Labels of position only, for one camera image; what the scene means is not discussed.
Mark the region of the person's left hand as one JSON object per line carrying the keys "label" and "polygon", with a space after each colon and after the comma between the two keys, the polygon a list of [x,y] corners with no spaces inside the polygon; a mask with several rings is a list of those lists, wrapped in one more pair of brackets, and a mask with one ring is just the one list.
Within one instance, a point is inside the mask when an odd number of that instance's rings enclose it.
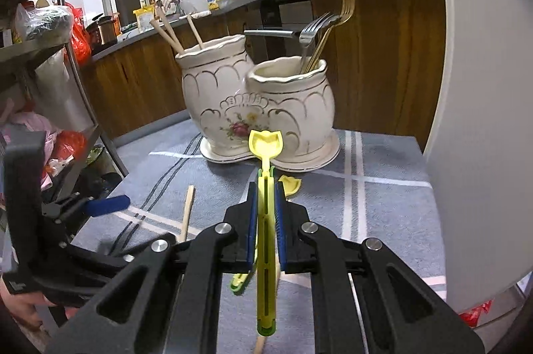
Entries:
{"label": "person's left hand", "polygon": [[58,304],[51,302],[43,293],[11,294],[5,280],[1,277],[1,306],[7,315],[30,331],[38,331],[43,325],[42,317],[37,311],[38,306],[52,308]]}

